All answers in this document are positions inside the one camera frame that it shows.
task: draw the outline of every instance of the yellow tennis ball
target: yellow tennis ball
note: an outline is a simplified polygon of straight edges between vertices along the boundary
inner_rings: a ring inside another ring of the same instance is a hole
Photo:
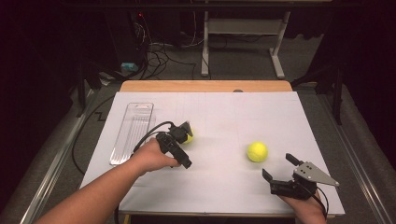
[[[251,161],[265,161],[268,156],[268,148],[262,142],[253,142],[248,146],[247,156]]]
[[[184,141],[182,144],[188,144],[192,141],[193,136],[190,136],[189,134],[187,134],[187,140]]]

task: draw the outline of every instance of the forearm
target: forearm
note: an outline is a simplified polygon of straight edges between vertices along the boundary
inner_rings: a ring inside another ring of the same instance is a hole
[[[71,195],[37,223],[104,223],[141,175],[130,159]]]

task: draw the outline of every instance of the transparent plastic tray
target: transparent plastic tray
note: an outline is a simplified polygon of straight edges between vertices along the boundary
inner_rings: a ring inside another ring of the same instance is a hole
[[[110,157],[111,165],[120,165],[131,157],[134,147],[154,127],[154,104],[130,103],[127,105],[119,135]]]

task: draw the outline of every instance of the table surface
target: table surface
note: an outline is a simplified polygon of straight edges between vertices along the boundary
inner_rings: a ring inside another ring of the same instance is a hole
[[[164,168],[140,177],[121,202],[122,213],[292,217],[289,206],[270,194],[261,169],[274,179],[289,181],[295,168],[285,159],[289,152],[328,173],[298,96],[287,81],[126,81],[113,102],[81,186],[111,169],[108,160],[117,136],[114,130],[120,129],[125,106],[141,100],[154,103],[157,122],[166,119],[178,125],[191,119],[194,140],[181,147],[192,166]],[[266,161],[248,160],[246,148],[252,141],[269,147]],[[227,148],[227,160],[221,159],[219,148]],[[330,216],[343,215],[335,188],[320,187],[330,200]]]

